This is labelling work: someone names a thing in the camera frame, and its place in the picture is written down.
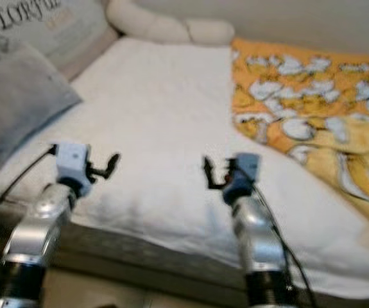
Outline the orange cartoon print blanket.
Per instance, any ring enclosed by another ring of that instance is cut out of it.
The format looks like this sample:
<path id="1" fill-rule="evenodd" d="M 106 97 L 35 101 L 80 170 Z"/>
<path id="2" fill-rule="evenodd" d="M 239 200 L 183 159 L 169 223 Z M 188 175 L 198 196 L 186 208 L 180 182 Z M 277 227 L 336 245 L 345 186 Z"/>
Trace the orange cartoon print blanket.
<path id="1" fill-rule="evenodd" d="M 369 55 L 235 38 L 231 117 L 369 220 Z"/>

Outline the patterned pillow with Colorful print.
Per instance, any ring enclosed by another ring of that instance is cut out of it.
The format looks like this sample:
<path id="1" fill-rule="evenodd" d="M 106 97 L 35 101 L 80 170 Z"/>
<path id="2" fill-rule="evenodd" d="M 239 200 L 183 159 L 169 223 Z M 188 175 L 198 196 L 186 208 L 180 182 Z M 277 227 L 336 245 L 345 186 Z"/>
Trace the patterned pillow with Colorful print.
<path id="1" fill-rule="evenodd" d="M 118 38 L 106 18 L 110 0 L 0 0 L 0 49 L 34 47 L 69 80 Z"/>

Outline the white quilted bed sheet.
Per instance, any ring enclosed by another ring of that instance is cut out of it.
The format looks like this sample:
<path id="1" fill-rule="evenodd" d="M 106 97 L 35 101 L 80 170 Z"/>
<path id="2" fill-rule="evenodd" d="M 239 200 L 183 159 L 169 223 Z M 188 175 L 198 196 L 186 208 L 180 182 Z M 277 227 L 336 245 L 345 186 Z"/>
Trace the white quilted bed sheet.
<path id="1" fill-rule="evenodd" d="M 240 269 L 230 208 L 207 188 L 243 151 L 261 156 L 258 188 L 323 308 L 369 308 L 369 221 L 298 162 L 241 135 L 231 123 L 230 50 L 121 38 L 73 80 L 79 105 L 44 127 L 0 170 L 0 194 L 51 143 L 90 144 L 98 166 L 72 223 L 138 237 Z"/>

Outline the grey quilted mattress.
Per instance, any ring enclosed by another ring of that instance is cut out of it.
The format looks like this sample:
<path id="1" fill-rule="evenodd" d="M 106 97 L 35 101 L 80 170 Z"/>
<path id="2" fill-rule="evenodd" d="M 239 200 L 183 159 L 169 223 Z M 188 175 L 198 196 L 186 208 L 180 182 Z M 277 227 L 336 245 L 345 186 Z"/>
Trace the grey quilted mattress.
<path id="1" fill-rule="evenodd" d="M 50 264 L 223 308 L 248 305 L 240 269 L 207 256 L 74 223 L 62 229 Z"/>

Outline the grey square cushion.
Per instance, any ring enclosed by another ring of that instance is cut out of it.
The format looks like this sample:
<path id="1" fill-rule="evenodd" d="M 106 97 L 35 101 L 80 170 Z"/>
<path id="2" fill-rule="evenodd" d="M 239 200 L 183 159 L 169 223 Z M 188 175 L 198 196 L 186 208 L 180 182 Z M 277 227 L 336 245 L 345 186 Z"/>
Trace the grey square cushion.
<path id="1" fill-rule="evenodd" d="M 32 135 L 81 102 L 66 76 L 31 45 L 1 52 L 0 169 Z"/>

